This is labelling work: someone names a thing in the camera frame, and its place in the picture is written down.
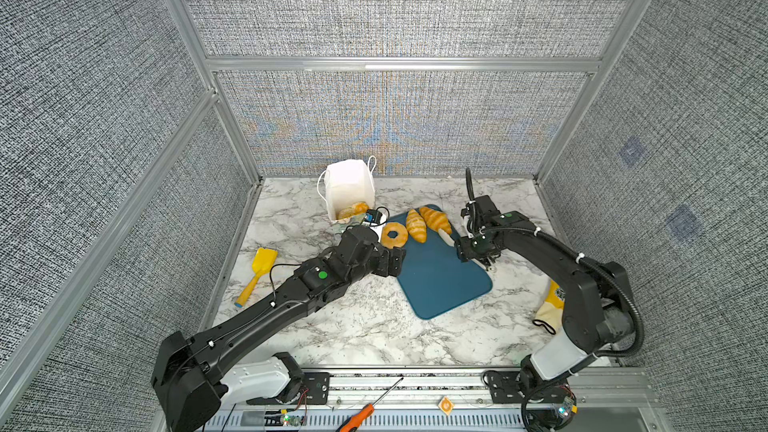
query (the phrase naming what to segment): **blue cutting board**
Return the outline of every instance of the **blue cutting board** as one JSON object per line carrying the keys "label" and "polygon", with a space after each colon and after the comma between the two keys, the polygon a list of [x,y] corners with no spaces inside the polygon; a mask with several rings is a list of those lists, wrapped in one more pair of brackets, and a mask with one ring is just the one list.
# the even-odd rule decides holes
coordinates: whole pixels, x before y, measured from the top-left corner
{"label": "blue cutting board", "polygon": [[[427,207],[441,210],[433,204]],[[390,222],[405,225],[406,216],[408,211],[392,216]],[[451,229],[451,237],[458,240],[453,224]],[[403,248],[408,252],[397,281],[419,318],[428,320],[437,317],[493,288],[491,278],[482,267],[472,261],[458,260],[456,250],[430,228],[427,228],[427,242],[420,244],[409,237]]]}

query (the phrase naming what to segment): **pastry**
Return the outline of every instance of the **pastry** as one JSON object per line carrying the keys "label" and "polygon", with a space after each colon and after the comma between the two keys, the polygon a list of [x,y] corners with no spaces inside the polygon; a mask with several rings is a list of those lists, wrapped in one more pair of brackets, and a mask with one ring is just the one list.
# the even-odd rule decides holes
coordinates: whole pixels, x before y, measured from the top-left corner
{"label": "pastry", "polygon": [[[397,232],[397,235],[389,237],[390,232]],[[388,222],[382,229],[382,245],[387,248],[402,247],[408,242],[408,229],[398,222]]]}
{"label": "pastry", "polygon": [[429,207],[421,207],[418,210],[418,213],[424,217],[427,226],[435,232],[441,228],[448,234],[453,233],[453,230],[451,230],[451,224],[448,222],[448,216],[445,212],[438,212],[437,210]]}
{"label": "pastry", "polygon": [[424,217],[420,216],[417,211],[413,209],[408,211],[406,228],[408,229],[408,234],[413,237],[413,240],[421,244],[427,242],[427,223],[424,222]]}
{"label": "pastry", "polygon": [[370,207],[365,202],[358,202],[357,204],[353,204],[350,207],[342,208],[339,210],[339,213],[336,214],[336,220],[357,216],[358,214],[364,213],[369,208]]}

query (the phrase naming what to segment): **white rope handle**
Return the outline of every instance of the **white rope handle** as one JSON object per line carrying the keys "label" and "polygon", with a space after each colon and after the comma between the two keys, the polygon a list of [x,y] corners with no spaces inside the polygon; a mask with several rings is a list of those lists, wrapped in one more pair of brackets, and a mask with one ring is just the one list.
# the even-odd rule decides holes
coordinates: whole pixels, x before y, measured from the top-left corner
{"label": "white rope handle", "polygon": [[320,177],[318,177],[318,178],[317,178],[317,195],[318,195],[318,196],[320,196],[320,198],[322,199],[322,201],[326,203],[326,208],[328,208],[328,201],[327,201],[327,200],[326,200],[326,198],[325,198],[325,197],[323,197],[323,196],[322,196],[322,194],[320,193],[320,180],[321,180],[321,179],[322,179],[322,177],[323,177],[323,176],[326,174],[326,172],[328,172],[328,169],[327,169],[327,168],[326,168],[325,170],[323,170],[323,171],[322,171],[322,174],[320,174]]}

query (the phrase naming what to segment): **yellow spatula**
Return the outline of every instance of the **yellow spatula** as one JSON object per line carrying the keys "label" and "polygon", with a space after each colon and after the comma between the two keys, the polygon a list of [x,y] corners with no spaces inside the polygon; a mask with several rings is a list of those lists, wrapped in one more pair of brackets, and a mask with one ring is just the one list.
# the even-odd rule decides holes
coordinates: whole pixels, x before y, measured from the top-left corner
{"label": "yellow spatula", "polygon": [[235,301],[237,307],[245,307],[245,303],[248,301],[251,293],[253,293],[256,283],[259,281],[259,277],[270,273],[270,269],[275,264],[276,258],[277,250],[272,250],[271,248],[259,248],[254,257],[254,263],[250,266],[254,270],[254,278]]}

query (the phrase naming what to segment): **white marble surface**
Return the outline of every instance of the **white marble surface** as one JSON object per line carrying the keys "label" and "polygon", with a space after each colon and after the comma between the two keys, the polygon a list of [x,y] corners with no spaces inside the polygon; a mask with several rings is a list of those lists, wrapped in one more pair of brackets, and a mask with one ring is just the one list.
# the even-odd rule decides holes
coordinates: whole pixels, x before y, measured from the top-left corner
{"label": "white marble surface", "polygon": [[[376,178],[376,205],[392,214],[434,203],[454,226],[467,201],[463,178]],[[475,195],[489,194],[499,210],[519,210],[545,231],[551,227],[531,180],[475,179]],[[239,311],[235,299],[252,279],[250,265],[259,247],[278,251],[277,262],[299,263],[338,243],[311,178],[268,178],[237,257],[216,324]],[[274,270],[275,284],[293,267]],[[344,365],[511,365],[549,339],[531,324],[549,279],[527,260],[504,252],[490,272],[493,290],[434,319],[414,315],[395,278],[369,275],[341,299],[295,322],[256,348],[243,362],[287,351],[302,366]],[[263,277],[248,305],[270,292]]]}

